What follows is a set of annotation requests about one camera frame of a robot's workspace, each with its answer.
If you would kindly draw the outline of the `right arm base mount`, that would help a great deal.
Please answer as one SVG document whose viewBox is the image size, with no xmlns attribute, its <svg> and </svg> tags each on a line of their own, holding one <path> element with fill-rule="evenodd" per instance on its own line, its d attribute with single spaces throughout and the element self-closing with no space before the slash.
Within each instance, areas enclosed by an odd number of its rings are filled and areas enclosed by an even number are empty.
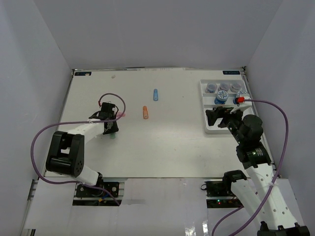
<svg viewBox="0 0 315 236">
<path fill-rule="evenodd" d="M 222 181 L 205 181 L 200 189 L 206 192 L 207 208 L 239 208 L 243 205 L 240 200 L 226 191 Z"/>
</svg>

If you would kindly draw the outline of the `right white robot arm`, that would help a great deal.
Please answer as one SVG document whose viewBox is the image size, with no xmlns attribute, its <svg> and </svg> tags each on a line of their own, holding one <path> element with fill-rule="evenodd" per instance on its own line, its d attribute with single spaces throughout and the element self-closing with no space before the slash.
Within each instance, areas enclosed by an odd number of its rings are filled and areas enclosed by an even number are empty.
<svg viewBox="0 0 315 236">
<path fill-rule="evenodd" d="M 251 222 L 258 228 L 258 236 L 308 236 L 307 226 L 301 226 L 290 212 L 279 187 L 276 185 L 270 156 L 261 142 L 262 120 L 255 115 L 243 115 L 241 110 L 217 107 L 206 110 L 207 123 L 227 128 L 237 142 L 236 152 L 245 172 L 234 170 L 224 173 L 223 192 L 236 196 L 251 216 L 237 235 Z"/>
</svg>

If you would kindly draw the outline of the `pink correction tape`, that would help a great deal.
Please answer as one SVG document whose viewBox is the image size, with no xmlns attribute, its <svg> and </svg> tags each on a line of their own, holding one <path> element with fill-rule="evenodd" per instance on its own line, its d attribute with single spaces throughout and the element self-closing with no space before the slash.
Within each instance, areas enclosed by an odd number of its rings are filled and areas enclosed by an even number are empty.
<svg viewBox="0 0 315 236">
<path fill-rule="evenodd" d="M 116 117 L 118 118 L 118 117 L 125 117 L 126 116 L 126 114 L 125 113 L 121 113 L 121 112 L 118 112 L 117 114 L 116 114 Z"/>
</svg>

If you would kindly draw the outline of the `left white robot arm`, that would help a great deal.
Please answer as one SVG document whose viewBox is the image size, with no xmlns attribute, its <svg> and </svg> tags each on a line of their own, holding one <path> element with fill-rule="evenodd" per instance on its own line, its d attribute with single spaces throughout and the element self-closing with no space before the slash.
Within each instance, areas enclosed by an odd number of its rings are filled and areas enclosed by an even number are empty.
<svg viewBox="0 0 315 236">
<path fill-rule="evenodd" d="M 93 196 L 103 193 L 104 184 L 99 181 L 101 174 L 85 164 L 85 145 L 93 138 L 119 131 L 115 121 L 118 107 L 103 102 L 100 111 L 89 117 L 89 122 L 67 132 L 56 131 L 52 137 L 46 170 L 68 176 L 87 184 Z"/>
</svg>

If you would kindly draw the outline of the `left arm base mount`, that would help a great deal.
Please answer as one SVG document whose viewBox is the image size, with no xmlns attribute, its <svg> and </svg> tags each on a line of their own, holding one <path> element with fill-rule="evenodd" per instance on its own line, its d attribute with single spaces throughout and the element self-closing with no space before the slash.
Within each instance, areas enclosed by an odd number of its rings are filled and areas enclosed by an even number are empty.
<svg viewBox="0 0 315 236">
<path fill-rule="evenodd" d="M 82 184 L 76 186 L 73 206 L 86 207 L 118 207 L 124 195 L 124 183 L 118 181 L 103 181 L 99 188 L 89 188 Z"/>
</svg>

